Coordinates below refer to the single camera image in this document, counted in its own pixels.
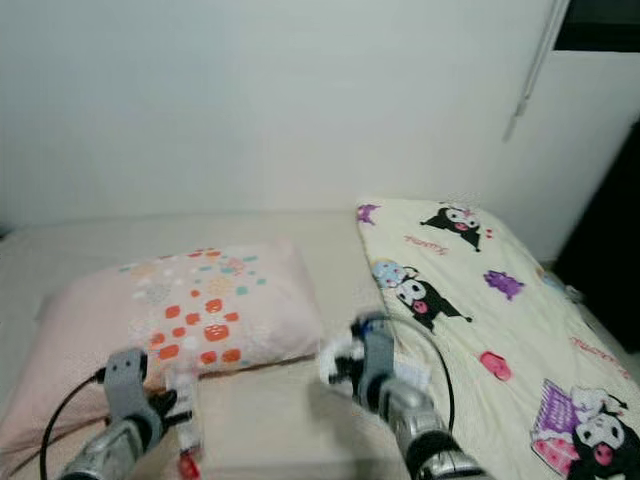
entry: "red polka dot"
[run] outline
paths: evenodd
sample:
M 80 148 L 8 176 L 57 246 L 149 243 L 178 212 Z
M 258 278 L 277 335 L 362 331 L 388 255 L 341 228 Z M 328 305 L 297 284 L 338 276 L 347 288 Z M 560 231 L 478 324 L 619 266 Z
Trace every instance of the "red polka dot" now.
M 205 306 L 207 312 L 216 313 L 222 310 L 222 300 L 216 298 L 215 300 L 209 300 Z
M 222 361 L 226 363 L 237 362 L 240 360 L 240 350 L 238 348 L 232 348 L 222 354 Z
M 190 313 L 186 317 L 187 325 L 195 325 L 200 321 L 200 314 L 198 313 Z
M 164 316 L 167 318 L 175 318 L 178 315 L 180 315 L 180 307 L 178 305 L 171 305 L 164 312 Z
M 211 325 L 204 329 L 204 336 L 210 342 L 217 342 L 229 336 L 229 327 L 226 325 Z
M 167 360 L 177 356 L 179 351 L 180 347 L 178 345 L 169 345 L 158 352 L 158 357 L 160 357 L 160 360 Z
M 200 355 L 200 360 L 202 360 L 202 363 L 204 363 L 205 365 L 215 362 L 217 358 L 218 356 L 216 355 L 216 352 L 213 351 L 204 352 L 202 355 Z
M 162 333 L 156 333 L 153 337 L 151 337 L 151 343 L 162 343 L 164 342 L 164 335 Z

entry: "beige bedsheet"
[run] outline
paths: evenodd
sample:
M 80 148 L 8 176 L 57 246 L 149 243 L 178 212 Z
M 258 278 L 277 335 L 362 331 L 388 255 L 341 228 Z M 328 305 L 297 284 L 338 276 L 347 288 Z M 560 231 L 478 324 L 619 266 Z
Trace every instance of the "beige bedsheet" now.
M 46 295 L 73 278 L 147 255 L 204 244 L 292 239 L 314 280 L 328 335 L 380 307 L 352 213 L 233 214 L 73 223 L 17 232 L 0 243 L 0 404 L 26 357 Z M 200 383 L 204 478 L 406 478 L 387 429 L 316 380 L 314 362 L 267 367 Z M 52 446 L 50 477 L 99 429 Z M 178 478 L 168 435 L 134 478 Z M 31 461 L 15 479 L 38 478 Z

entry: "mattress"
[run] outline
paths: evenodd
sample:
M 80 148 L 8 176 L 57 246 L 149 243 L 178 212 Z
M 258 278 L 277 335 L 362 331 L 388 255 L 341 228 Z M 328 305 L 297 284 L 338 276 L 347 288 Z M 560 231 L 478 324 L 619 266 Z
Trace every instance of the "mattress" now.
M 359 227 L 390 314 L 421 325 L 449 364 L 456 440 L 496 479 L 640 478 L 640 388 L 506 225 L 374 198 Z M 396 334 L 423 354 L 413 330 Z
M 17 231 L 0 243 L 0 404 L 5 405 L 48 295 L 74 278 L 132 259 L 188 251 L 203 243 L 289 238 L 314 281 L 328 336 L 356 313 L 381 308 L 351 213 L 149 217 Z M 204 478 L 407 478 L 395 440 L 379 421 L 317 380 L 313 361 L 205 379 L 199 384 Z M 49 450 L 50 477 L 102 425 L 81 429 Z M 178 478 L 169 433 L 134 478 Z M 37 478 L 37 461 L 15 479 Z

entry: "pink pillow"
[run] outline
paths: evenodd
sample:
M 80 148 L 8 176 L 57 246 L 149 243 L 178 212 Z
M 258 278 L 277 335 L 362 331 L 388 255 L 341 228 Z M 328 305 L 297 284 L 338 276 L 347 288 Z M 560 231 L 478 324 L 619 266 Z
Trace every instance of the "pink pillow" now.
M 34 453 L 59 402 L 114 351 L 145 348 L 147 385 L 155 388 L 185 356 L 200 373 L 227 371 L 310 355 L 321 340 L 313 287 L 289 242 L 198 249 L 89 275 L 45 311 L 0 423 L 0 464 L 6 473 Z M 102 387 L 90 385 L 62 412 L 53 437 L 106 413 Z

